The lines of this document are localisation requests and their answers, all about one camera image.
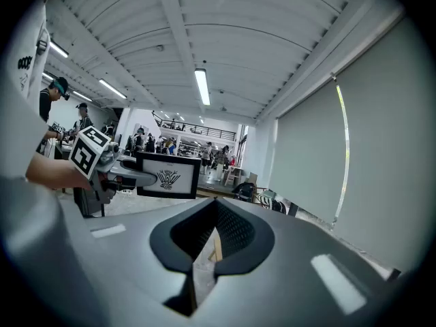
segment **fluorescent light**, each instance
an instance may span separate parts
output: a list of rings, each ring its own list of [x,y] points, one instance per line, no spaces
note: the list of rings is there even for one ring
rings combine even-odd
[[[55,50],[57,53],[59,53],[62,57],[68,58],[68,53],[65,51],[62,47],[59,45],[56,45],[55,42],[50,41],[50,47]]]
[[[200,95],[202,96],[202,101],[205,106],[209,106],[211,102],[209,101],[209,89],[207,88],[206,80],[206,70],[196,69],[194,74],[196,75],[198,89],[200,90]]]
[[[42,76],[47,78],[47,79],[49,79],[49,80],[53,80],[53,78],[50,75],[46,74],[46,73],[42,73]]]
[[[90,102],[93,101],[92,99],[89,99],[88,97],[85,97],[84,95],[81,95],[81,94],[80,94],[79,92],[77,92],[77,91],[73,91],[73,93],[77,94],[79,97],[81,97],[81,98],[83,98],[83,99],[86,99],[87,101],[90,101]]]
[[[105,80],[100,79],[99,80],[100,84],[106,86],[108,89],[110,89],[113,93],[115,93],[116,95],[119,95],[121,98],[126,99],[127,97],[124,96],[124,94],[122,94],[120,91],[116,90],[114,87],[110,86]]]

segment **white ceiling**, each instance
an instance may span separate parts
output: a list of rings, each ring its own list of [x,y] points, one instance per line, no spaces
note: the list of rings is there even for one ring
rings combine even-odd
[[[51,50],[46,71],[102,106],[253,122],[349,1],[49,0],[48,30],[69,57]],[[196,67],[207,70],[206,109]]]

